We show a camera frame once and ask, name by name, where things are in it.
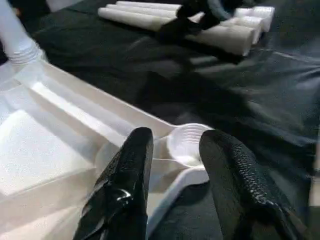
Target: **white plastic container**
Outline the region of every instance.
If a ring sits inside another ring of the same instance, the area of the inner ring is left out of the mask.
[[[126,12],[111,8],[99,8],[98,15],[102,18],[128,24],[134,27],[157,31],[163,24],[173,18]],[[254,39],[254,30],[245,26],[215,26],[204,30],[198,35],[188,35],[187,39],[214,46],[235,55],[249,54]]]
[[[166,139],[180,126],[44,61],[11,81],[0,84],[0,240],[72,239],[94,182],[136,127],[155,137],[149,235],[184,187],[209,180],[203,165],[170,159]]]
[[[176,11],[181,5],[180,4],[166,4],[166,3],[153,3],[153,2],[139,2],[139,1],[117,1],[117,5],[139,7],[146,9],[162,9]]]
[[[241,18],[244,16],[258,17],[263,19],[263,31],[269,32],[274,18],[275,8],[272,6],[256,6],[253,8],[237,8],[234,16]]]

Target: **white plastic tray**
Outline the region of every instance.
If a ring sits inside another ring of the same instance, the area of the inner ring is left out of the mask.
[[[136,127],[155,138],[148,236],[184,187],[209,180],[201,162],[170,159],[179,126],[44,61],[0,80],[0,240],[72,239],[83,200]]]

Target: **black tablecloth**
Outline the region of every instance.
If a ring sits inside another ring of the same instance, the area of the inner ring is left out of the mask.
[[[320,115],[320,1],[262,3],[276,7],[271,30],[243,59],[100,19],[97,9],[114,2],[85,0],[26,27],[52,64],[80,79],[171,123],[237,137],[305,218]],[[190,186],[152,239],[218,238],[217,221],[209,185]]]

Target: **plastic cup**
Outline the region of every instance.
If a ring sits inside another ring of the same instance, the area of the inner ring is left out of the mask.
[[[167,137],[166,146],[170,156],[184,166],[202,167],[199,142],[202,134],[211,127],[198,123],[178,126]]]

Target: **white cylinder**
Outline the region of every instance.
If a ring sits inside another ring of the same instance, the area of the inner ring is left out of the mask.
[[[263,19],[262,30],[269,32],[271,22],[275,14],[275,8],[272,6],[256,6],[253,8],[237,8],[234,16],[241,18],[244,16],[258,17]]]
[[[139,1],[117,1],[115,4],[122,6],[139,7],[146,9],[162,9],[176,11],[181,5],[180,4],[166,4],[166,3],[153,3],[153,2],[139,2]]]
[[[43,54],[27,35],[6,0],[0,0],[0,40],[5,54],[14,65],[24,65]]]
[[[99,8],[98,15],[102,18],[128,24],[138,28],[158,31],[162,25],[174,18],[125,12],[110,8]],[[228,53],[246,56],[251,48],[254,30],[245,26],[215,26],[200,32],[198,35],[188,35],[187,39],[222,48]]]
[[[211,127],[188,123],[178,126],[167,137],[166,147],[170,156],[187,167],[203,166],[199,153],[202,134]]]
[[[254,31],[252,43],[257,44],[263,29],[263,19],[256,16],[233,17],[226,21],[220,22],[219,25],[224,27],[239,25],[252,28]]]
[[[152,16],[158,16],[158,17],[164,17],[164,18],[175,18],[176,17],[176,11],[174,11],[174,10],[163,10],[163,9],[137,7],[137,6],[126,6],[126,5],[115,5],[115,4],[107,4],[105,7],[107,9],[116,9],[116,10],[125,11],[125,12],[129,12],[129,13],[152,15]],[[191,21],[198,22],[203,15],[204,15],[204,13],[200,12],[192,17],[189,17],[189,19]]]

